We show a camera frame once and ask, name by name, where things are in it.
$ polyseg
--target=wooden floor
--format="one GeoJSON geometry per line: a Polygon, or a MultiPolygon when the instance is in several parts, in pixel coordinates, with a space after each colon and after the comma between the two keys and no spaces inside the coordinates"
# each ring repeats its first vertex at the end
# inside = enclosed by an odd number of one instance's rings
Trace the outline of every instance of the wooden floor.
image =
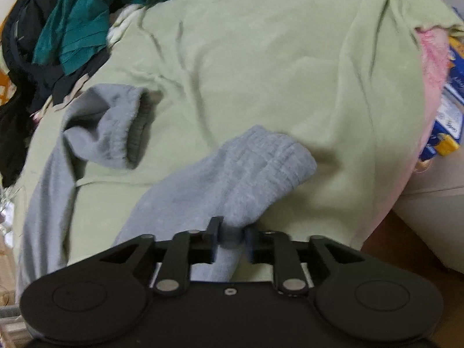
{"type": "Polygon", "coordinates": [[[432,281],[445,310],[432,339],[441,348],[464,347],[464,275],[446,269],[425,243],[394,213],[367,239],[363,252],[432,281]]]}

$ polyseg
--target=pile of clothes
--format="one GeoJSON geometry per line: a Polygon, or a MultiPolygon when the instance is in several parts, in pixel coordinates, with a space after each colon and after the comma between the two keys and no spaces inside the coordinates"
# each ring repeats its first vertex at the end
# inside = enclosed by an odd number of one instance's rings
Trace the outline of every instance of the pile of clothes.
{"type": "Polygon", "coordinates": [[[110,14],[127,4],[135,4],[133,9],[160,1],[166,0],[17,0],[1,34],[4,64],[17,87],[0,106],[3,186],[10,186],[24,166],[33,131],[30,116],[50,97],[55,108],[65,106],[76,86],[109,59],[110,14]]]}

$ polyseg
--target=light green fabric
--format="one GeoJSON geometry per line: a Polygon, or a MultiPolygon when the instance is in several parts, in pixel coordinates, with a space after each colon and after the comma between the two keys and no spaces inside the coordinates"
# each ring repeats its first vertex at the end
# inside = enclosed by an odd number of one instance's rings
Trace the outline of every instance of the light green fabric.
{"type": "MultiPolygon", "coordinates": [[[[295,138],[318,163],[263,225],[360,248],[423,127],[414,29],[458,32],[461,24],[441,0],[171,0],[141,12],[85,87],[150,89],[157,105],[148,146],[133,171],[85,167],[70,260],[108,248],[152,184],[255,124],[295,138]]],[[[24,200],[61,115],[48,113],[33,138],[24,200]]]]}

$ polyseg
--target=pink fabric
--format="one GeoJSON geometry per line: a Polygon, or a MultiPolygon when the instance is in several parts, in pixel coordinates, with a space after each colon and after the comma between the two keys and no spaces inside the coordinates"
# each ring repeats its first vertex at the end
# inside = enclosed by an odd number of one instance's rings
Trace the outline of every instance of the pink fabric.
{"type": "Polygon", "coordinates": [[[425,97],[424,129],[422,131],[422,136],[408,160],[407,167],[395,182],[390,196],[387,197],[375,214],[372,224],[367,228],[364,227],[363,231],[359,231],[352,240],[352,246],[355,248],[360,248],[367,237],[379,226],[401,195],[416,165],[417,158],[430,137],[430,132],[432,131],[433,123],[437,116],[437,110],[440,106],[441,91],[445,85],[449,70],[448,31],[440,27],[434,27],[427,31],[417,30],[417,35],[422,47],[422,77],[424,81],[425,97]]]}

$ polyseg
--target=teal cloth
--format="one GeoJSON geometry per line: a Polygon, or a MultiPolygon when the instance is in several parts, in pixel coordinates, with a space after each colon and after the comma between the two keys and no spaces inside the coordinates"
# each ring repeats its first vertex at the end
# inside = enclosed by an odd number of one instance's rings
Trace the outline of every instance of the teal cloth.
{"type": "MultiPolygon", "coordinates": [[[[109,6],[114,0],[58,0],[34,49],[34,64],[59,58],[66,75],[76,71],[106,46],[109,6]]],[[[152,5],[166,0],[121,0],[152,5]]]]}

